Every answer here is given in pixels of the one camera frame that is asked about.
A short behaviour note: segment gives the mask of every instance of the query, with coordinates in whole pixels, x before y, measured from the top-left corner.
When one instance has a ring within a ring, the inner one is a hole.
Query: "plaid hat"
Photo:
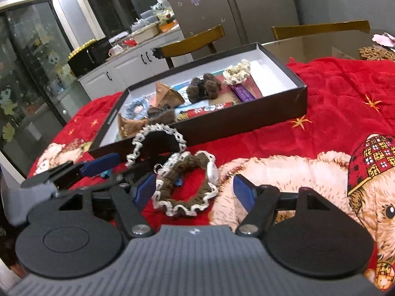
[[[395,167],[393,137],[370,135],[352,154],[348,165],[347,196],[375,176]]]

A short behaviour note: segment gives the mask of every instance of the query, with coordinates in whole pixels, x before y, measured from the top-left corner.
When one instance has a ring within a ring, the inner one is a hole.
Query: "white cabinet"
[[[157,59],[152,49],[183,40],[181,30],[153,39],[127,51],[116,59],[109,60],[99,68],[79,78],[90,98],[96,99],[108,94],[124,91],[140,81],[155,76],[169,69],[165,59]],[[193,61],[190,54],[172,58],[175,67]]]
[[[148,49],[142,46],[111,63],[113,78],[122,82],[124,89],[155,75],[147,54]]]
[[[100,70],[93,71],[92,73],[88,73],[80,78],[79,81],[92,100],[108,94],[114,94],[125,89],[123,87],[120,88],[119,85],[117,85],[111,77],[109,69],[110,68],[107,68],[107,66],[104,66],[103,68],[100,68]]]
[[[154,74],[159,74],[166,70],[169,70],[169,66],[167,65],[166,59],[155,58],[152,54],[152,49],[160,48],[161,46],[181,41],[183,39],[184,35],[182,34],[181,30],[179,30],[145,45],[145,47],[148,49],[148,54],[146,56],[152,61],[151,67]],[[179,57],[174,57],[171,59],[173,60],[173,64],[175,67],[193,61],[191,54],[181,55]]]

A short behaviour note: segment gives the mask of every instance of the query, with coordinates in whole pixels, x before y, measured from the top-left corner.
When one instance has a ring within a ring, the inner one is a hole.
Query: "pink paper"
[[[375,34],[373,35],[372,40],[382,46],[388,46],[388,47],[395,46],[395,38],[392,35],[389,35],[388,33],[384,33],[382,35]]]

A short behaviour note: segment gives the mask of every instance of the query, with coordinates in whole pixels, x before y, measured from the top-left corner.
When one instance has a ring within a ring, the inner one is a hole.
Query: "mug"
[[[123,48],[121,46],[113,46],[110,51],[108,51],[108,55],[110,57],[116,56],[123,52]]]

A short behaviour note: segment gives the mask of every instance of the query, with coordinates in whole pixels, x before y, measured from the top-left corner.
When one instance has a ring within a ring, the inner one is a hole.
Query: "purple label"
[[[230,89],[241,102],[254,100],[254,96],[242,84],[231,86]]]

